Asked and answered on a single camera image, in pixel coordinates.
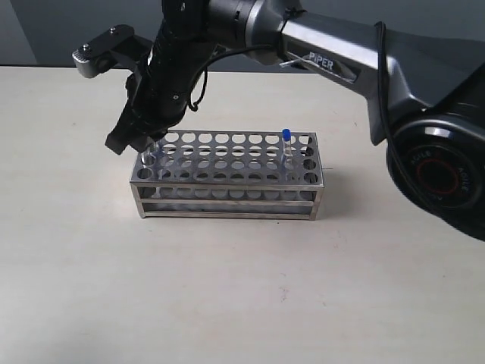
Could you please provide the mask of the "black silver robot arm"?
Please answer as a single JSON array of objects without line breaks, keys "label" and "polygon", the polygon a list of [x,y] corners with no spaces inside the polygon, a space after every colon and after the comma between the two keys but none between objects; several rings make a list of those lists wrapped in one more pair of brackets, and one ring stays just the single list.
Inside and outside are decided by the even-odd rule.
[{"label": "black silver robot arm", "polygon": [[105,141],[143,151],[177,125],[198,80],[222,58],[312,71],[363,97],[371,142],[415,205],[484,238],[484,44],[353,23],[298,1],[164,1],[155,40],[135,61]]}]

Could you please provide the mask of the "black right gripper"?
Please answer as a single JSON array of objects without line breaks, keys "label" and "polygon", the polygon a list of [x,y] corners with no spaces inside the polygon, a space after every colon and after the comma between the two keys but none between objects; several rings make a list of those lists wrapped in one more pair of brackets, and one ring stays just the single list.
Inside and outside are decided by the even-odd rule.
[{"label": "black right gripper", "polygon": [[207,35],[207,1],[163,1],[161,8],[163,19],[146,66],[105,140],[116,155],[130,144],[146,151],[166,135],[160,129],[180,122],[200,68],[216,47]]}]

